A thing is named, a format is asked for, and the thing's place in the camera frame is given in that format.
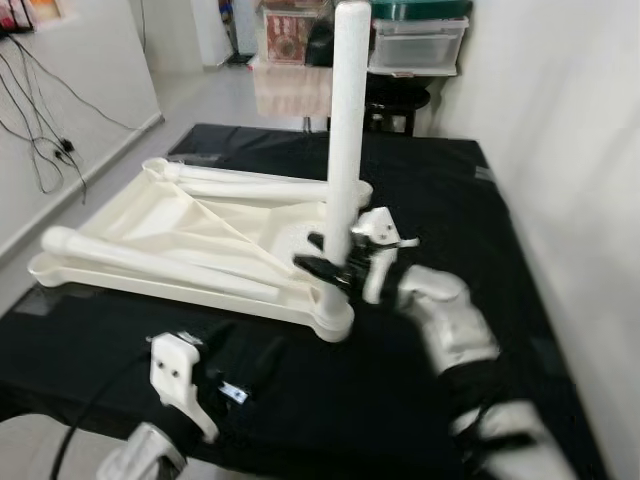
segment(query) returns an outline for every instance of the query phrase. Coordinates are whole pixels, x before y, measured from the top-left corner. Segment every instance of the table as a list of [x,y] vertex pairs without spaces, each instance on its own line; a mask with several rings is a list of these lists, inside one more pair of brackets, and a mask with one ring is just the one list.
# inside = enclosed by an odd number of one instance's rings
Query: table
[[[172,150],[194,164],[215,158],[217,167],[312,179],[326,178],[327,152],[325,133],[211,125],[196,125]],[[469,285],[515,390],[534,400],[580,478],[606,478],[478,144],[365,134],[362,159],[372,206],[390,207],[403,238],[420,237],[420,263]],[[462,476],[447,436],[446,400],[403,318],[357,303],[352,335],[331,345],[302,326],[87,287],[46,292],[50,308],[25,313],[39,292],[0,321],[3,418],[37,412],[69,422],[147,335],[203,334],[231,320],[237,329],[214,359],[231,382],[250,375],[273,338],[284,336],[288,348],[260,401],[231,415],[219,441],[201,445],[196,457],[281,478]],[[147,378],[143,366],[124,377],[83,428],[125,438],[157,402]]]

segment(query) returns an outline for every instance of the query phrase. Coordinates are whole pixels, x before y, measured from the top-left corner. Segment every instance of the black cable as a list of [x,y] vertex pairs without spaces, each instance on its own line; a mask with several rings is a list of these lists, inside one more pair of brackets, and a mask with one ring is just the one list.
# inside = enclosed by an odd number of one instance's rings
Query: black cable
[[[24,54],[24,52],[21,49],[18,49],[18,51],[20,52],[20,56],[22,57],[22,61],[26,62],[26,56]],[[53,126],[56,127],[58,130],[62,130],[55,121],[55,118],[53,116],[53,114],[51,113],[51,110],[49,110],[49,106],[47,105],[47,101],[44,98],[44,95],[42,94],[42,89],[40,88],[40,82],[38,81],[38,75],[36,73],[36,69],[33,68],[33,65],[31,65],[31,70],[33,71],[33,81],[36,84],[36,88],[38,89],[38,95],[40,96],[40,102],[42,103],[42,106],[44,107],[45,111],[47,112],[47,115],[49,115],[49,118],[51,119],[51,123],[53,123]]]
[[27,23],[29,23],[29,29],[33,30],[33,22],[31,21],[31,17],[29,16],[29,11],[27,10],[27,6],[24,4],[24,0],[20,0],[22,4],[22,11],[24,12],[24,16],[27,18]]
[[11,68],[11,64],[7,61],[7,59],[5,58],[4,55],[2,55],[0,53],[0,60],[2,60],[5,65],[7,66],[7,68],[9,69],[9,73],[11,74],[11,76],[13,77],[13,81],[16,82],[16,85],[18,86],[18,88],[20,89],[20,91],[22,92],[22,94],[25,96],[25,98],[27,99],[27,101],[31,104],[31,106],[33,107],[35,116],[37,119],[41,118],[45,125],[47,126],[47,128],[51,131],[51,133],[53,133],[53,136],[56,137],[56,140],[58,140],[58,142],[62,142],[62,138],[60,138],[60,136],[55,132],[55,130],[53,129],[53,127],[51,126],[51,124],[47,121],[46,118],[44,118],[44,115],[42,115],[42,113],[40,113],[40,111],[38,110],[38,107],[36,106],[35,102],[33,101],[33,98],[30,98],[29,95],[27,94],[27,92],[25,91],[25,89],[22,87],[22,84],[18,81],[18,77],[16,76],[15,72],[13,71],[13,68]]
[[9,0],[9,12],[11,13],[11,18],[13,19],[13,24],[16,28],[16,30],[18,29],[18,19],[16,18],[16,11],[13,8],[13,3],[11,2],[11,0]]
[[31,143],[31,140],[28,137],[25,137],[24,135],[20,135],[18,132],[14,132],[13,130],[11,130],[6,123],[4,123],[2,121],[2,119],[0,118],[0,127],[3,128],[3,130],[5,130],[7,133],[9,133],[10,135],[19,138],[20,140],[23,140],[25,142],[29,142]]
[[82,421],[89,415],[89,412],[93,408],[93,406],[102,398],[102,396],[109,391],[109,389],[118,381],[120,378],[135,367],[139,362],[144,360],[149,360],[151,358],[151,354],[149,351],[145,351],[144,353],[136,356],[135,358],[129,360],[126,364],[116,370],[106,382],[102,384],[102,386],[93,394],[91,399],[86,403],[80,415],[76,418],[71,426],[69,426],[69,430],[65,434],[62,442],[60,443],[60,447],[58,448],[58,452],[56,453],[55,459],[53,461],[53,466],[51,467],[51,474],[49,475],[50,480],[57,480],[58,475],[60,474],[60,469],[62,468],[62,463],[64,461],[64,457],[67,453],[67,449],[69,448],[69,444],[71,443],[71,439],[75,434],[76,430],[80,428],[80,424]]
[[[22,120],[24,121],[25,127],[27,129],[28,134],[29,134],[29,138],[27,139],[27,141],[29,141],[29,143],[31,144],[31,163],[32,163],[33,168],[34,168],[35,173],[36,173],[36,181],[38,182],[38,188],[40,189],[40,191],[42,193],[44,193],[46,195],[59,190],[60,187],[62,186],[62,184],[64,183],[64,175],[62,174],[62,171],[60,170],[60,167],[58,167],[58,165],[56,165],[55,161],[53,161],[50,158],[47,158],[45,155],[43,155],[43,153],[38,148],[38,146],[36,144],[36,141],[35,141],[35,138],[33,136],[33,133],[31,132],[31,127],[29,126],[29,120],[27,119],[27,116],[22,111],[22,108],[20,108],[20,104],[18,103],[18,101],[15,99],[15,97],[11,93],[11,90],[9,89],[9,86],[7,85],[7,83],[6,83],[5,79],[4,79],[4,77],[2,76],[2,74],[0,74],[0,83],[2,83],[2,85],[4,86],[5,91],[9,95],[9,98],[11,98],[11,101],[13,102],[14,106],[16,107],[16,109],[18,110],[20,115],[22,116]],[[42,158],[45,162],[47,162],[56,171],[56,173],[58,174],[58,182],[56,183],[56,185],[54,187],[52,187],[49,190],[47,190],[44,187],[44,183],[42,182],[42,174],[40,173],[40,169],[38,167],[38,162],[36,160],[35,153],[37,153],[40,158]]]
[[144,0],[140,0],[140,13],[142,14],[142,52],[147,53],[147,19],[144,12]]
[[[22,50],[20,50],[20,57],[22,59],[22,70],[24,71],[24,78],[27,81],[27,89],[29,90],[29,97],[33,100],[33,87],[31,86],[31,77],[29,76],[27,58],[25,57]],[[15,75],[13,75],[13,78],[17,83],[18,80],[16,79]],[[40,135],[43,135],[44,131],[42,130],[42,122],[40,121],[40,117],[38,116],[38,109],[36,108],[35,103],[33,104],[33,113],[36,116],[36,122],[38,122],[38,130],[40,132]]]
[[[5,65],[9,69],[9,72],[11,73],[11,76],[13,77],[14,82],[16,83],[16,85],[18,86],[18,88],[20,89],[22,94],[25,96],[27,101],[33,107],[33,110],[34,110],[34,113],[35,113],[35,117],[38,120],[38,126],[40,127],[40,135],[41,136],[38,137],[38,138],[42,139],[42,140],[48,140],[49,142],[53,143],[57,147],[54,156],[58,160],[60,160],[63,164],[67,165],[68,167],[72,167],[76,171],[76,173],[78,174],[78,177],[80,178],[80,182],[82,183],[82,204],[84,205],[86,203],[86,201],[87,201],[87,182],[85,181],[84,177],[82,176],[82,172],[80,171],[80,167],[78,166],[77,162],[70,155],[70,153],[75,150],[75,147],[73,146],[73,143],[71,143],[69,140],[67,140],[65,138],[61,138],[56,133],[56,131],[53,129],[51,124],[47,121],[47,119],[44,117],[44,115],[42,115],[42,113],[40,113],[40,111],[38,110],[38,107],[35,104],[35,99],[33,98],[33,90],[31,88],[31,82],[29,80],[29,73],[28,73],[27,68],[26,68],[26,62],[24,64],[24,67],[25,67],[25,69],[24,69],[25,70],[25,78],[26,78],[27,85],[28,85],[28,88],[29,88],[29,92],[30,92],[31,95],[27,94],[27,92],[24,90],[24,88],[22,87],[22,85],[20,84],[20,82],[18,80],[18,77],[16,76],[15,72],[11,68],[11,64],[7,61],[7,59],[1,53],[0,53],[0,60],[2,60],[5,63]],[[25,122],[27,122],[26,116],[24,114],[23,114],[23,118],[25,119]],[[43,136],[44,132],[42,131],[42,124],[40,123],[40,119],[42,119],[44,121],[44,123],[46,124],[47,128],[51,131],[53,136],[56,137],[56,140],[59,142],[59,145],[56,145],[55,142],[53,142],[52,140],[49,140],[48,138]],[[34,139],[33,135],[31,134],[31,131],[29,131],[29,135],[30,135],[30,138],[35,142],[35,139]],[[64,160],[63,156],[66,156],[69,159],[70,163],[67,163]]]
[[62,86],[64,86],[78,101],[80,101],[81,103],[83,103],[84,105],[86,105],[87,107],[91,108],[92,110],[94,110],[96,113],[98,113],[98,115],[100,115],[102,118],[104,118],[105,120],[110,121],[111,123],[115,124],[115,125],[119,125],[120,127],[126,129],[126,130],[131,130],[131,131],[138,131],[141,130],[140,128],[135,128],[135,127],[130,127],[128,125],[125,125],[124,123],[121,123],[117,120],[114,120],[113,118],[109,117],[107,114],[105,114],[102,110],[100,110],[98,107],[96,107],[95,105],[89,103],[88,101],[86,101],[84,98],[80,97],[80,95],[78,95],[75,90],[73,90],[69,84],[67,84],[64,80],[62,80],[59,76],[57,76],[55,73],[51,73],[49,70],[47,70],[47,68],[42,65],[42,63],[40,62],[40,60],[38,60],[24,45],[22,45],[22,43],[20,43],[18,40],[16,40],[15,38],[13,38],[12,35],[9,35],[9,39],[16,44],[16,46],[21,49],[24,53],[26,53],[29,58],[31,58],[31,60],[33,60],[36,65],[38,65],[38,67],[40,67],[40,69],[46,73],[47,75],[49,75],[51,78],[55,79],[58,83],[60,83]]

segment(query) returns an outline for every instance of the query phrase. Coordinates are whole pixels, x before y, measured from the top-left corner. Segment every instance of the black stool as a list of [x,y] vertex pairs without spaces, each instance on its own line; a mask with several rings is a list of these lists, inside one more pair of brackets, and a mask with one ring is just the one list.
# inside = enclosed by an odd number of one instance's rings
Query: black stool
[[394,78],[367,76],[365,97],[365,132],[393,132],[393,117],[404,117],[404,135],[413,136],[416,111],[426,106],[431,95],[426,90],[428,78]]

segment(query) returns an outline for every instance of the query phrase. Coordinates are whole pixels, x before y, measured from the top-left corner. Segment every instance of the clear plastic container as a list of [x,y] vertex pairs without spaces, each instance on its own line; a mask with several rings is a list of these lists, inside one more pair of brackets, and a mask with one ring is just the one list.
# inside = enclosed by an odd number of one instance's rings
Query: clear plastic container
[[376,20],[369,71],[395,75],[452,76],[467,18],[396,22]]

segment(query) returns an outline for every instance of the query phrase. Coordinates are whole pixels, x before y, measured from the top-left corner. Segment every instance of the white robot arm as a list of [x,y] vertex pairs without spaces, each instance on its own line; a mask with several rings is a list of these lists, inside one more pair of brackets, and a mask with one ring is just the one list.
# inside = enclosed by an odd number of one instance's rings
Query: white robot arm
[[173,480],[200,441],[213,443],[228,408],[244,404],[265,386],[283,351],[277,339],[257,361],[248,390],[223,380],[207,360],[226,340],[229,324],[201,340],[186,332],[164,333],[151,342],[151,385],[161,405],[148,413],[127,443],[101,464],[97,480]]
[[[425,352],[449,390],[451,435],[469,477],[573,480],[575,474],[533,404],[508,393],[500,347],[467,286],[454,275],[398,261],[403,241],[389,210],[364,213],[352,228],[344,267],[313,256],[295,263],[350,298],[386,304],[410,318]],[[309,239],[321,249],[322,238]]]

